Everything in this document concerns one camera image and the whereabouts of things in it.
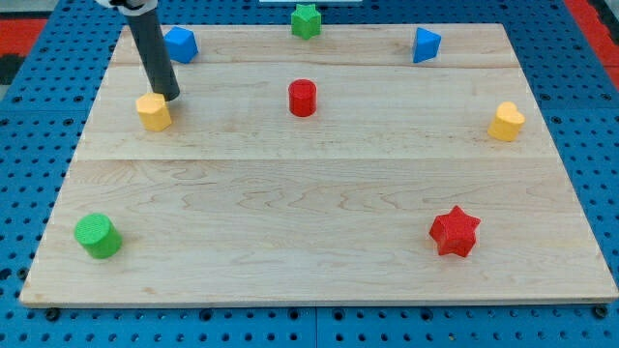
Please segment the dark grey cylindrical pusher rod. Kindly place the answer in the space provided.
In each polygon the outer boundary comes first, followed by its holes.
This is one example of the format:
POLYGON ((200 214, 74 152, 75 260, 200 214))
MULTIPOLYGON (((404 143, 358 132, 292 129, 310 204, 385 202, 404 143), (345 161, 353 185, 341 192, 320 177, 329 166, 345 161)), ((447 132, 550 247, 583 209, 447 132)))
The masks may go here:
POLYGON ((146 71, 151 90, 161 94, 166 102, 180 95, 180 87, 173 70, 156 9, 126 15, 133 40, 146 71))

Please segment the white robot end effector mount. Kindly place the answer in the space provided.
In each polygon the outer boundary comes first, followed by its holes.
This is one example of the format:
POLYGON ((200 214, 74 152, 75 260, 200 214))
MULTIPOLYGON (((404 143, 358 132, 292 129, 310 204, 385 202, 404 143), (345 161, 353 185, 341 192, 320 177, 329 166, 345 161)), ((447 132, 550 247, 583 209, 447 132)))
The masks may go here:
POLYGON ((144 15, 158 6, 158 0, 96 0, 109 9, 116 9, 122 15, 144 15))

